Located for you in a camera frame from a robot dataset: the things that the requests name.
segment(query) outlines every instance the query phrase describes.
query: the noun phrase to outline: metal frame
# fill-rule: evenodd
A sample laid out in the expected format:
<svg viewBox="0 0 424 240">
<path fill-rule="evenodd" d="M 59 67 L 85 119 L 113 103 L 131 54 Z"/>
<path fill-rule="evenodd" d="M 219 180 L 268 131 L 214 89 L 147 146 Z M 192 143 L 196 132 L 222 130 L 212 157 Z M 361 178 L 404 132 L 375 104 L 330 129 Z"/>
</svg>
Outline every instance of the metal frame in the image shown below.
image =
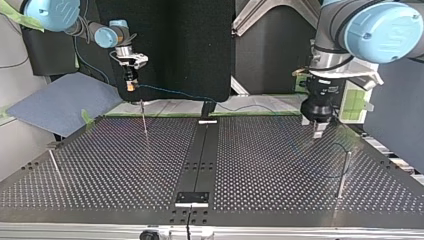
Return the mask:
<svg viewBox="0 0 424 240">
<path fill-rule="evenodd" d="M 241 37 L 268 11 L 278 6 L 296 10 L 317 28 L 321 5 L 314 0 L 250 0 L 233 23 L 233 34 Z"/>
<path fill-rule="evenodd" d="M 231 88 L 241 97 L 248 97 L 250 95 L 250 93 L 233 76 L 231 76 Z"/>
<path fill-rule="evenodd" d="M 0 223 L 0 239 L 138 239 L 145 230 L 169 233 L 186 240 L 185 227 L 143 225 L 7 224 Z M 421 230 L 367 228 L 225 228 L 190 227 L 192 239 L 424 239 Z"/>
</svg>

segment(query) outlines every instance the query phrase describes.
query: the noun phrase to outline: metal plate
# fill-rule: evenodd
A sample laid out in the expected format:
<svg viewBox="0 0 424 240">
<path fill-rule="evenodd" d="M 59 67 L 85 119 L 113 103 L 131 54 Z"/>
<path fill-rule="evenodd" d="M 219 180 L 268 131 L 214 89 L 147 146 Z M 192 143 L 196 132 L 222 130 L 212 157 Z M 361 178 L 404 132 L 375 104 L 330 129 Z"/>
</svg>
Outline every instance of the metal plate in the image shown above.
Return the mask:
<svg viewBox="0 0 424 240">
<path fill-rule="evenodd" d="M 203 223 L 424 228 L 418 182 L 350 129 L 331 126 L 314 140 L 312 127 L 300 122 L 294 116 L 220 119 L 218 153 L 203 158 L 216 165 L 215 181 L 200 175 L 197 183 L 213 197 Z M 335 197 L 345 159 L 338 144 L 353 153 L 342 199 Z"/>
<path fill-rule="evenodd" d="M 106 118 L 2 183 L 0 221 L 169 224 L 196 119 Z"/>
</svg>

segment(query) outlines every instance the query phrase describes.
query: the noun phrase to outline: end effector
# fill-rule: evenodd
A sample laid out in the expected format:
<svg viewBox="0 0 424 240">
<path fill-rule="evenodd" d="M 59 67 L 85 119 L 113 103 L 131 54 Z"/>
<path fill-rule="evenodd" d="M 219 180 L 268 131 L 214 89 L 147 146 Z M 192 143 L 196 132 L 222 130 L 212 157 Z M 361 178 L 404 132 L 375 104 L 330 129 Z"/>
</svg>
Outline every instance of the end effector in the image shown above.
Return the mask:
<svg viewBox="0 0 424 240">
<path fill-rule="evenodd" d="M 350 80 L 365 90 L 383 84 L 372 64 L 424 56 L 424 4 L 387 0 L 324 0 L 308 68 L 310 97 L 302 104 L 305 120 L 319 138 L 333 117 L 334 82 Z"/>
</svg>

